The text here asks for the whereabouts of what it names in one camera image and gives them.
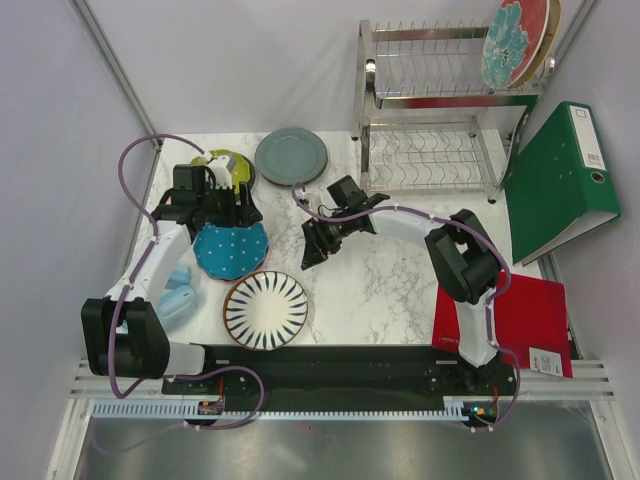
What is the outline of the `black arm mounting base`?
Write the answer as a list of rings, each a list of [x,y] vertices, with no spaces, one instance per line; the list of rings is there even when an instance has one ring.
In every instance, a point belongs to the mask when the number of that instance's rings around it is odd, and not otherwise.
[[[515,391],[511,365],[480,372],[430,346],[302,346],[261,352],[213,345],[206,380],[164,381],[165,395],[217,395],[242,407],[436,407],[447,397],[505,398]]]

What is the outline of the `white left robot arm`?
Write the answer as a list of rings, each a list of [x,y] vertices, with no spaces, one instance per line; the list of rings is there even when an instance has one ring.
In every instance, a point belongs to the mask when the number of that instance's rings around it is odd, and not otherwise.
[[[148,214],[152,233],[121,279],[102,298],[90,298],[81,321],[90,370],[97,376],[159,379],[184,375],[198,393],[219,382],[219,369],[205,348],[171,342],[156,306],[171,272],[209,226],[251,227],[263,219],[249,185],[233,188],[172,188]]]

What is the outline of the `red plate with teal flower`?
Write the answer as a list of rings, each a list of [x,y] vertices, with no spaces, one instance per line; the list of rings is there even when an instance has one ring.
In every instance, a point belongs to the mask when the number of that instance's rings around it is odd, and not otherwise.
[[[533,62],[548,25],[550,2],[503,1],[488,27],[481,73],[492,90],[515,87]]]

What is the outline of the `white plate with blue stripes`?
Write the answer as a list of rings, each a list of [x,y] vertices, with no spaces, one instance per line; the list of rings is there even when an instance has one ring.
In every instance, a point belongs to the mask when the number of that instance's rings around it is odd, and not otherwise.
[[[309,312],[307,294],[289,274],[254,272],[227,294],[223,322],[238,345],[272,351],[289,344],[303,329]]]

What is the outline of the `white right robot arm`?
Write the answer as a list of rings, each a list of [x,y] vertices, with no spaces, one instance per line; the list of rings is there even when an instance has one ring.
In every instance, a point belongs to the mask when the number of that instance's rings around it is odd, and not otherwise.
[[[356,232],[399,238],[427,250],[439,287],[454,300],[458,353],[466,362],[458,381],[467,392],[483,392],[494,381],[489,364],[497,354],[493,300],[504,261],[477,217],[461,210],[450,218],[399,205],[334,217],[312,214],[302,224],[303,270],[326,261]]]

